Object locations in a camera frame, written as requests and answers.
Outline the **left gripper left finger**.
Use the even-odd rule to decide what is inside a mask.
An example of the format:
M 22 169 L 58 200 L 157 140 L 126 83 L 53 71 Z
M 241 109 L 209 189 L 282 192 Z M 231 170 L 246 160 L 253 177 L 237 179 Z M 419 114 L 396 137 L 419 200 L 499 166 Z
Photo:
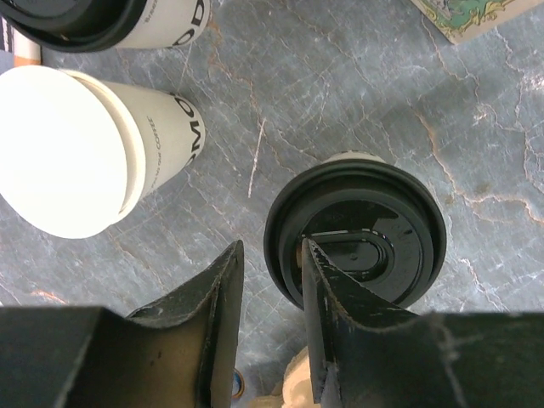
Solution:
M 122 316 L 99 306 L 1 310 L 4 407 L 227 407 L 244 246 Z

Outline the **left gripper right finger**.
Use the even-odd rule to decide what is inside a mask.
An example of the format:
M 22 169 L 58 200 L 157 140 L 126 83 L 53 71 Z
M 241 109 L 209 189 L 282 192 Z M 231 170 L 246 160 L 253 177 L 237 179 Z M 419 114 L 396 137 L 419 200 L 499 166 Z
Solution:
M 321 406 L 542 406 L 542 314 L 414 314 L 353 280 L 312 240 L 302 264 Z

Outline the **single cardboard cup carrier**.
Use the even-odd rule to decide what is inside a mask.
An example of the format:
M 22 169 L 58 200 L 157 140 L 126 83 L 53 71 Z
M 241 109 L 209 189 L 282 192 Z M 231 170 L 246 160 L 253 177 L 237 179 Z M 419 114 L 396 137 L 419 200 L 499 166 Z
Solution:
M 308 348 L 303 348 L 292 358 L 286 367 L 283 380 L 271 395 L 253 399 L 248 407 L 320 407 L 319 403 L 314 402 Z

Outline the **single white paper cup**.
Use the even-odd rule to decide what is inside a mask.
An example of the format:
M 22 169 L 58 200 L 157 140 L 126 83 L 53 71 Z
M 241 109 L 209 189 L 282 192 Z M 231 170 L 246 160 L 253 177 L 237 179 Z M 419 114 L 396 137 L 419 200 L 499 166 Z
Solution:
M 361 152 L 361 151 L 355 151 L 355 150 L 349 150 L 349 151 L 337 153 L 329 157 L 325 161 L 323 161 L 323 164 L 329 164 L 333 162 L 340 162 L 340 161 L 347 161 L 347 160 L 370 161 L 370 162 L 379 162 L 379 163 L 386 164 L 386 162 L 379 156 L 376 156 L 367 152 Z

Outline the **green paper gift bag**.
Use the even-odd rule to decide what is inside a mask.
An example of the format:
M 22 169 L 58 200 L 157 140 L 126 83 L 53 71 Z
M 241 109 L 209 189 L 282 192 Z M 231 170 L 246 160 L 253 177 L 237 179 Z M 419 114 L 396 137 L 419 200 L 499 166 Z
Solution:
M 532 9 L 540 1 L 411 1 L 452 44 L 460 44 Z

